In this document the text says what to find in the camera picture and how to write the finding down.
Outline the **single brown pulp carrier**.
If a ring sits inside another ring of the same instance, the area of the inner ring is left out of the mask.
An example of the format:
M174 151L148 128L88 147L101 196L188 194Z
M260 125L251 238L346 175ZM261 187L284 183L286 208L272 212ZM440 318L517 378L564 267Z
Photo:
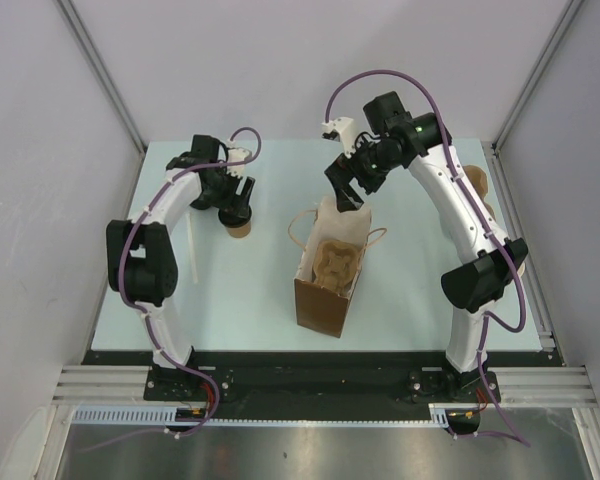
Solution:
M344 295L358 269L360 250L339 240L325 240L317 247L312 264L313 283Z

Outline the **brown paper takeout bag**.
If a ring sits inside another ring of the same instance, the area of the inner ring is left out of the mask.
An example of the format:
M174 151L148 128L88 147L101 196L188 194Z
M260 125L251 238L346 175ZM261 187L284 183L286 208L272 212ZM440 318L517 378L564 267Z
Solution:
M339 338L367 251L387 233L372 227L372 210L341 212L333 197L324 197L317 208L300 212L312 216L305 241L287 228L302 254L294 276L295 314L299 326Z

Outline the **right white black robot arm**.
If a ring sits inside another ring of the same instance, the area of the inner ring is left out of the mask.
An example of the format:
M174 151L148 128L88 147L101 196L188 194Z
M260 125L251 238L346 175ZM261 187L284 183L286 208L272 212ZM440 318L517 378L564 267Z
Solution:
M441 388L449 399L464 401L476 391L478 382L472 371L485 359L478 352L483 317L518 279L528 255L527 244L522 238L511 238L497 224L434 113L412 116L396 92L374 98L363 112L369 139L351 118L323 122L323 137L340 142L343 149L325 175L341 212L362 207L356 186L367 194L375 193L398 167L408 170L432 200L461 263L441 277L443 292L453 306L446 348L453 369L441 376Z

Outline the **brown paper coffee cup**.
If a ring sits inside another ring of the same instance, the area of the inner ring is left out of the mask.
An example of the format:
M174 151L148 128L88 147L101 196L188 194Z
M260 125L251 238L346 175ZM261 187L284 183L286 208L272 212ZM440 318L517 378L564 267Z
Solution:
M242 239L247 237L251 232L251 222L247 222L240 226L227 226L227 233L235 239Z

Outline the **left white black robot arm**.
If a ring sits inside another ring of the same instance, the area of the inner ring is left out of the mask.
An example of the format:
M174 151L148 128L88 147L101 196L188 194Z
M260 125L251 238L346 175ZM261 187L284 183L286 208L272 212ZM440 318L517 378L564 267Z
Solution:
M181 332L172 301L179 270L171 234L185 214L214 208L230 236L246 237L255 179L245 174L245 166L258 158L261 148L262 140L251 127L239 128L225 142L195 135L190 149L168 162L149 203L106 227L109 286L138 313L152 345L153 363L171 369L165 385L182 400L199 392L201 376L188 367L193 346Z

